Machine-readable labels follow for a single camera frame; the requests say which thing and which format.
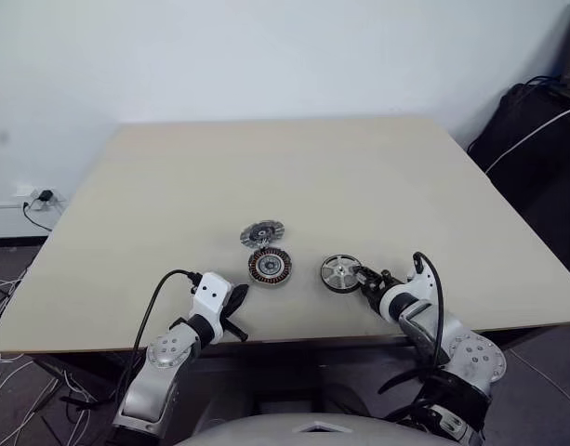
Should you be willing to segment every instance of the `gray carpet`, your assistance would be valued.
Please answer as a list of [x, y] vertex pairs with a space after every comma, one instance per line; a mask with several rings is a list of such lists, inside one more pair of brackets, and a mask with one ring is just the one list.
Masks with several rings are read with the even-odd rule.
[[[0, 248], [0, 279], [18, 277], [37, 251], [32, 247]], [[570, 326], [552, 329], [522, 343], [514, 351], [570, 395]], [[570, 445], [570, 400], [513, 354], [508, 352], [507, 356], [508, 372], [493, 388], [494, 402], [485, 424], [486, 444]], [[2, 364], [0, 384], [11, 371], [29, 360], [24, 357]], [[325, 383], [340, 383], [353, 388], [372, 415], [383, 416], [412, 400], [418, 384], [398, 387], [385, 397], [379, 397], [376, 390], [387, 378], [412, 365], [412, 361], [387, 356], [378, 361], [322, 367], [319, 375]], [[220, 370], [191, 374], [188, 381], [182, 383], [179, 405], [165, 444], [186, 437], [213, 396], [224, 388], [238, 386], [240, 378], [239, 374]], [[0, 392], [0, 441], [20, 425], [49, 379], [47, 373], [31, 364], [5, 384]], [[67, 392], [67, 387], [62, 388], [46, 408], [31, 419], [21, 432], [20, 446], [58, 444], [47, 424], [61, 444], [66, 444], [73, 425], [66, 419], [65, 405], [58, 397], [67, 395]], [[99, 433], [109, 426], [112, 418], [111, 408], [93, 412], [88, 430], [79, 444], [103, 444]]]

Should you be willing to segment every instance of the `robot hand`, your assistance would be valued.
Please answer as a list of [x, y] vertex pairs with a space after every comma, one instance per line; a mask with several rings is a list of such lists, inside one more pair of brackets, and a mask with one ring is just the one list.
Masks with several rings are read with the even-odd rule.
[[378, 274], [353, 257], [332, 256], [323, 264], [322, 279], [333, 291], [360, 289], [371, 309], [398, 323], [429, 364], [395, 376], [379, 390], [416, 377], [424, 381], [414, 402], [386, 420], [461, 444], [483, 444], [490, 387], [504, 375], [506, 359], [493, 342], [444, 310], [440, 279], [429, 259], [415, 253], [413, 260], [406, 282], [401, 282], [389, 271]]
[[[218, 343], [223, 327], [246, 340], [246, 334], [226, 318], [241, 305], [247, 285], [233, 288], [218, 274], [207, 272], [193, 290], [189, 319], [175, 321], [147, 347], [144, 365], [121, 401], [107, 444], [157, 444], [171, 417], [179, 375], [204, 347]], [[227, 306], [233, 301], [235, 305]]]

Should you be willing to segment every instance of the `table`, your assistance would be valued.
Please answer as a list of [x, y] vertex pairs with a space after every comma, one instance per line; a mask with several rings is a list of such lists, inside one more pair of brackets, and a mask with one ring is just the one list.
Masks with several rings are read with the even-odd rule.
[[[233, 315], [250, 341], [397, 335], [359, 293], [322, 285], [338, 253], [403, 278], [422, 251], [475, 330], [570, 322], [567, 270], [428, 119], [143, 124], [121, 128], [73, 197], [0, 321], [0, 351], [130, 348], [168, 270], [250, 282], [239, 234], [262, 219], [285, 224], [293, 272], [252, 285]], [[167, 282], [142, 345], [187, 316], [190, 287]]]

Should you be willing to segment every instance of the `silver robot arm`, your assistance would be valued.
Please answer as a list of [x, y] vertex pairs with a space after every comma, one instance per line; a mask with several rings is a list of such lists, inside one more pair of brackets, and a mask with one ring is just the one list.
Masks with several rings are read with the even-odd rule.
[[221, 313], [232, 290], [232, 284], [218, 274], [202, 276], [189, 319], [177, 321], [147, 347], [144, 365], [119, 406], [107, 444], [156, 444], [165, 435], [178, 396], [179, 375], [202, 348], [222, 338]]
[[[398, 323], [424, 359], [433, 356], [438, 334], [439, 278], [421, 253], [407, 282], [394, 279], [387, 270], [377, 274], [359, 267], [355, 277], [371, 308], [391, 323]], [[388, 421], [424, 428], [460, 444], [484, 442], [483, 425], [491, 403], [491, 384], [506, 372], [502, 351], [489, 339], [465, 327], [452, 313], [443, 311], [438, 361], [401, 374], [379, 391], [420, 377], [424, 381], [413, 404], [387, 417]]]

